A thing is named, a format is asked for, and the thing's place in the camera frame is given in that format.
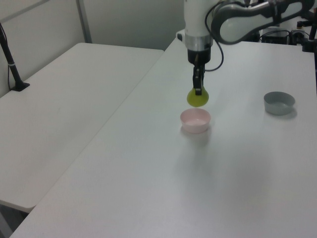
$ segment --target cable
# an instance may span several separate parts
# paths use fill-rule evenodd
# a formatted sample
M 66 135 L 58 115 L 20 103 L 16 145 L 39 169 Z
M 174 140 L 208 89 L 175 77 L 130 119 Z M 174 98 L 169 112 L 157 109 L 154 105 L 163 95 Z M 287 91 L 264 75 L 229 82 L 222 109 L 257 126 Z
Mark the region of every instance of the cable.
M 11 91 L 11 88 L 10 88 L 10 67 L 8 65 L 8 87 L 9 87 L 9 91 Z
M 308 35 L 309 36 L 309 34 L 307 33 L 307 32 L 305 32 L 305 31 L 301 31 L 301 30 L 292 30 L 291 31 L 291 33 L 293 33 L 293 32 L 301 32 L 301 33 L 305 33 L 306 35 Z
M 223 61 L 224 61 L 224 55 L 223 55 L 222 48 L 221 48 L 219 42 L 218 42 L 217 40 L 215 40 L 215 41 L 216 41 L 216 43 L 217 43 L 217 45 L 218 45 L 218 47 L 219 47 L 219 49 L 220 49 L 220 52 L 221 52 L 221 63 L 219 64 L 218 67 L 216 67 L 216 68 L 214 68 L 214 69 L 205 69 L 206 72 L 212 72 L 212 71 L 215 71 L 215 70 L 219 69 L 219 68 L 222 66 Z
M 205 17 L 205 27 L 207 28 L 207 30 L 208 30 L 210 36 L 211 36 L 211 37 L 214 39 L 214 41 L 217 43 L 217 45 L 218 45 L 218 47 L 219 47 L 219 49 L 220 49 L 220 52 L 221 52 L 221 63 L 220 63 L 220 65 L 219 65 L 218 67 L 214 68 L 214 69 L 205 69 L 206 72 L 212 72 L 212 71 L 215 71 L 215 70 L 219 69 L 219 68 L 222 66 L 223 61 L 224 61 L 223 50 L 222 50 L 222 48 L 221 48 L 221 46 L 220 46 L 218 40 L 216 40 L 215 37 L 213 36 L 213 33 L 211 32 L 211 29 L 209 29 L 208 24 L 207 24 L 207 18 L 208 18 L 208 16 L 209 16 L 209 14 L 210 14 L 217 6 L 219 6 L 219 5 L 222 4 L 222 3 L 223 3 L 223 1 L 219 1 L 216 5 L 214 5 L 214 6 L 207 12 L 206 17 Z M 243 7 L 246 6 L 245 4 L 243 4 L 243 3 L 239 2 L 239 1 L 231 2 L 230 4 L 237 4 L 237 5 L 243 6 Z
M 261 35 L 261 36 L 260 36 L 260 39 L 261 39 L 263 36 L 271 35 L 271 34 L 274 34 L 274 33 L 277 33 L 277 32 L 288 32 L 288 36 L 289 36 L 289 34 L 291 34 L 291 32 L 288 31 L 288 30 L 270 31 L 270 32 L 266 32 L 265 34 Z
M 206 26 L 206 28 L 207 28 L 207 30 L 208 30 L 208 32 L 209 32 L 209 34 L 210 34 L 211 37 L 213 37 L 213 34 L 212 34 L 211 30 L 210 30 L 209 27 L 208 27 L 207 18 L 208 18 L 208 16 L 209 16 L 209 14 L 210 14 L 217 6 L 219 6 L 221 3 L 222 3 L 222 2 L 219 1 L 215 6 L 213 6 L 213 7 L 207 12 L 206 17 L 205 17 L 205 26 Z M 216 67 L 216 68 L 214 68 L 214 69 L 205 69 L 206 72 L 212 72 L 212 71 L 215 71 L 215 70 L 219 69 L 219 68 L 222 66 L 223 61 L 224 61 L 223 50 L 222 50 L 222 48 L 221 48 L 219 42 L 218 42 L 215 38 L 214 38 L 214 41 L 216 41 L 216 43 L 217 43 L 217 45 L 218 45 L 218 47 L 219 47 L 219 49 L 220 49 L 220 52 L 221 52 L 221 63 L 220 63 L 220 65 L 219 65 L 218 67 Z

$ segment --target gray bowl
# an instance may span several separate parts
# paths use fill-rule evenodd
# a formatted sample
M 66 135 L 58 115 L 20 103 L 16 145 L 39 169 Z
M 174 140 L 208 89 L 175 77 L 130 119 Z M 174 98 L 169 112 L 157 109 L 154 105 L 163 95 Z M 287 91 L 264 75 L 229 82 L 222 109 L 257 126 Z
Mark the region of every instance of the gray bowl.
M 295 99 L 283 92 L 270 92 L 264 96 L 264 107 L 268 113 L 286 115 L 293 111 Z

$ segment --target wall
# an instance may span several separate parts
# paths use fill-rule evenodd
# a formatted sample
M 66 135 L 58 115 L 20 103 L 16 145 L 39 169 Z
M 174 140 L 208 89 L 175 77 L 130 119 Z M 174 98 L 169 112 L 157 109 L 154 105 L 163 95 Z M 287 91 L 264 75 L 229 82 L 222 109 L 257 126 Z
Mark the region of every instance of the wall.
M 185 28 L 183 0 L 83 0 L 93 43 L 165 50 Z
M 2 26 L 22 80 L 84 42 L 76 0 L 50 0 Z M 0 97 L 7 92 L 7 63 L 0 50 Z

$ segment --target green object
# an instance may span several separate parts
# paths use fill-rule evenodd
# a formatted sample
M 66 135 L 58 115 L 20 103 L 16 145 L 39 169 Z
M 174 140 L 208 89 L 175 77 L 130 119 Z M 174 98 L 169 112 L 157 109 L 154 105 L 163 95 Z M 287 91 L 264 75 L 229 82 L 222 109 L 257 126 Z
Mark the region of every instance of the green object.
M 195 108 L 205 105 L 208 102 L 208 99 L 209 99 L 209 94 L 204 88 L 204 86 L 202 88 L 201 95 L 196 95 L 194 88 L 190 90 L 190 92 L 187 95 L 187 102 L 189 103 L 189 105 Z

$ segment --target white table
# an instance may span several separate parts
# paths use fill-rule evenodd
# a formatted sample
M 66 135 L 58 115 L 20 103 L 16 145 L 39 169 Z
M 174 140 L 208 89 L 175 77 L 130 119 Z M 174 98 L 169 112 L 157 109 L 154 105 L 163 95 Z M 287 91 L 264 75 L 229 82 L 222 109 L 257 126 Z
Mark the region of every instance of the white table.
M 0 204 L 30 212 L 162 51 L 78 44 L 0 99 Z
M 181 129 L 192 65 L 175 40 L 12 238 L 317 237 L 314 56 L 223 48 L 205 77 L 211 129 Z M 296 112 L 264 111 L 275 90 Z

